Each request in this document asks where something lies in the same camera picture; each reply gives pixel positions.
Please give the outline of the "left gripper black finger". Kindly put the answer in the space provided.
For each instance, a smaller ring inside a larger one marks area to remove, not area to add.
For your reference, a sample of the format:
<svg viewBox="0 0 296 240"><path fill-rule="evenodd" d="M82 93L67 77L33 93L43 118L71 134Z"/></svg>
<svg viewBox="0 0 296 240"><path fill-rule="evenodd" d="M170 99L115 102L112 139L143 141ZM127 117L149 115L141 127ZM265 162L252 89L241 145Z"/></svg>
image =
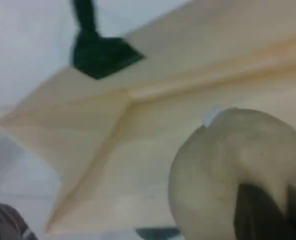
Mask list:
<svg viewBox="0 0 296 240"><path fill-rule="evenodd" d="M73 0L72 4L79 25L71 57L74 68L100 80L145 58L124 38L101 36L91 0Z"/></svg>

